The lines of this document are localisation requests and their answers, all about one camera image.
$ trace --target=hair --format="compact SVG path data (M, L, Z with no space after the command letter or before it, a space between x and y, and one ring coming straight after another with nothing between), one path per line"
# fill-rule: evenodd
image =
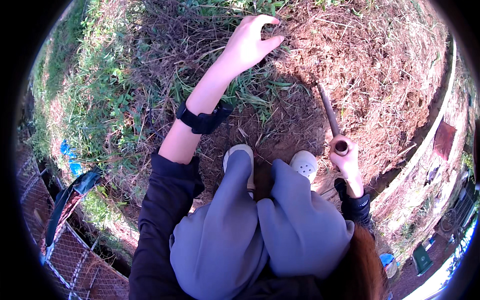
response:
M370 232L355 224L350 248L333 273L323 281L327 299L385 300L388 280Z

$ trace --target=tool handle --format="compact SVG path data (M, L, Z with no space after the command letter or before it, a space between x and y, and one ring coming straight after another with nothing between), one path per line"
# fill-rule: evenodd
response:
M345 156L348 153L348 144L345 141L338 141L335 144L334 148L335 153L337 153L340 156Z
M340 134L340 129L336 123L336 115L333 111L332 105L330 104L330 99L328 98L323 84L318 84L318 91L320 92L320 97L325 107L325 112L327 113L328 122L330 123L330 128L332 129L332 135L335 137Z

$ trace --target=person's right hand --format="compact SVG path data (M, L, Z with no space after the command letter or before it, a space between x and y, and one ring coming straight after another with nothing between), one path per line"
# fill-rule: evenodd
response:
M259 63L265 55L280 46L283 36L262 40L260 31L265 24L279 24L277 18L261 14L244 17L228 40L225 50L215 64L222 66L222 76L236 77Z
M348 152L345 156L340 156L335 153L335 144L338 141L344 141L348 145ZM337 135L330 141L330 161L332 164L337 166L340 169L345 180L356 178L359 172L359 146L356 142L352 141L351 139L343 136L341 134Z

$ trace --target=wire mesh fence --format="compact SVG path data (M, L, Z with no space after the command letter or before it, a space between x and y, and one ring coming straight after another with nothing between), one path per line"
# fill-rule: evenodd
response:
M17 152L17 186L25 223L35 245L54 205L31 149ZM127 299L128 279L113 269L65 223L47 250L44 270L64 299Z

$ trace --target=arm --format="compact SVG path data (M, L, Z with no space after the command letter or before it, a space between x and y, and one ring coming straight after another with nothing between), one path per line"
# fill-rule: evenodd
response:
M265 15L245 17L188 98L188 110L212 113L230 81L282 42L280 36L260 38L265 23L278 22ZM193 157L199 140L199 134L175 120L160 149L152 153L150 184L138 219L140 239L129 276L130 299L191 299L181 290L170 264L169 237L204 189L199 159Z
M335 144L338 141L345 141L348 145L348 152L345 156L340 156L334 152ZM347 182L347 195L352 199L358 199L363 196L363 183L359 171L358 157L359 146L351 139L337 135L330 142L330 160L332 164L340 169L343 178Z
M334 152L335 144L345 141L348 144L348 153L339 156ZM371 230L370 223L370 195L363 194L363 183L358 166L359 148L357 143L343 135L337 135L330 142L330 160L338 166L343 178L335 180L335 189L342 201L342 213L345 220L359 223L362 227Z
M188 97L186 107L190 112L195 115L211 114L230 82L280 45L283 36L262 41L260 30L266 23L278 24L279 20L267 15L243 18L223 53ZM158 154L170 161L188 164L195 154L200 136L193 134L192 129L181 120L175 120Z

